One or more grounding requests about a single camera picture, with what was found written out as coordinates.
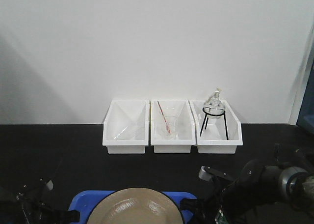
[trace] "flask stand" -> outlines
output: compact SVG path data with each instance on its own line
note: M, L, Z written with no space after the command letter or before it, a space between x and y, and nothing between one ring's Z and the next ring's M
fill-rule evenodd
M204 125L205 125L205 122L206 122L206 125L205 125L205 130L207 128L207 123L208 123L208 116L224 116L224 121L225 121L225 130L226 130L226 138L227 140L229 140L229 136L228 136L228 128L227 128L227 121L226 121L226 114L225 114L225 111L221 114L211 114L211 113L208 113L208 112L205 112L204 111L204 108L203 108L203 112L205 113L205 117L204 117L204 120L203 120L203 124L202 124L202 129L201 129L201 132L200 132L200 136L202 135L202 132L203 132L203 129L204 129Z

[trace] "black table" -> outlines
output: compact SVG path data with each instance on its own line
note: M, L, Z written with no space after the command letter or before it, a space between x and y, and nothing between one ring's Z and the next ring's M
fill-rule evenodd
M294 152L313 147L314 136L286 124L242 124L243 146L236 154L109 155L102 146L102 125L0 125L0 185L17 193L40 178L52 179L54 189L44 201L68 209L72 198L85 190L147 187L158 191L190 192L206 197L208 183L198 178L202 165L237 177L251 159L274 164L274 144L280 144L281 162L300 163ZM258 209L261 223L313 223L306 214L286 204Z

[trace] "blue plastic basket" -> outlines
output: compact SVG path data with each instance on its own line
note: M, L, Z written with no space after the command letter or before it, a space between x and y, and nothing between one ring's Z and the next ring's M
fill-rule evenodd
M80 212L80 219L78 223L73 224L86 224L87 219L95 206L102 201L105 197L115 191L83 191L78 193L72 200L69 210L77 210ZM196 198L191 193L187 192L163 192L170 197L178 206L183 198ZM187 223L193 216L190 211L181 211L185 223Z

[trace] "round plate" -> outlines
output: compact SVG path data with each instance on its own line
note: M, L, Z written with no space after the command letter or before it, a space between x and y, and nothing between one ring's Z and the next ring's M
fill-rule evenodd
M87 224L184 224L175 203L147 188L129 188L104 198Z

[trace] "white plastic bin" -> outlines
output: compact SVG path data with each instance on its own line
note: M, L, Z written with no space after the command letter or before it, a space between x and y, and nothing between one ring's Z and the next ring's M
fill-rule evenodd
M149 139L149 101L113 100L104 120L109 154L144 154Z
M195 145L195 125L187 100L159 100L160 106L167 117L176 117L175 135L168 136L167 130L172 132L172 125L167 128L165 118L160 112L157 100L151 101L151 145L155 153L190 153Z
M222 100L222 102L226 106L225 115L229 140L227 140L226 137L223 116L221 116L220 119L209 118L207 129L203 129L202 136L200 136L205 117L203 112L204 101L190 101L193 117L195 119L196 146L198 152L201 154L234 154L236 147L243 145L241 123L228 102L225 100Z

